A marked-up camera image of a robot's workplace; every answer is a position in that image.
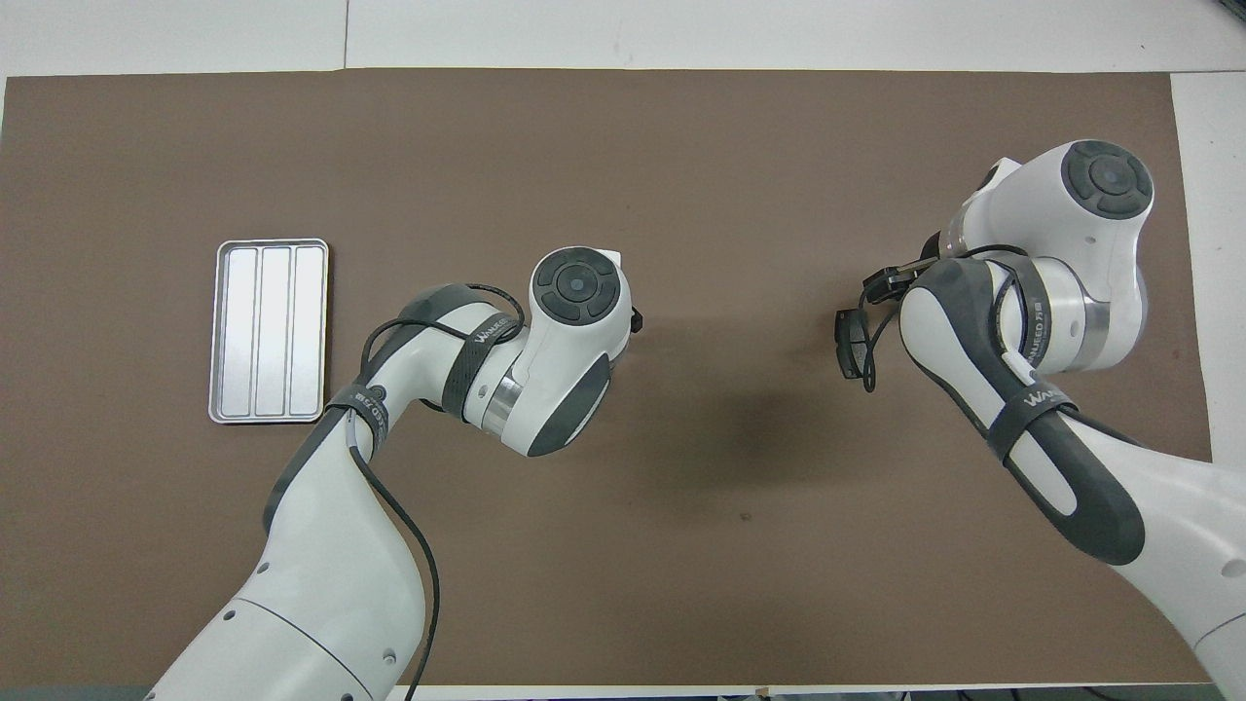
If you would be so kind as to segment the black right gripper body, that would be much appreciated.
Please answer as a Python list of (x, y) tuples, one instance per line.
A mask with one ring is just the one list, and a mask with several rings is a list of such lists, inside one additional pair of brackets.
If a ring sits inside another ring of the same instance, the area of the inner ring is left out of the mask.
[(902, 298), (925, 270), (926, 261), (910, 261), (907, 265), (881, 268), (863, 280), (861, 303), (863, 305), (880, 305), (880, 303)]

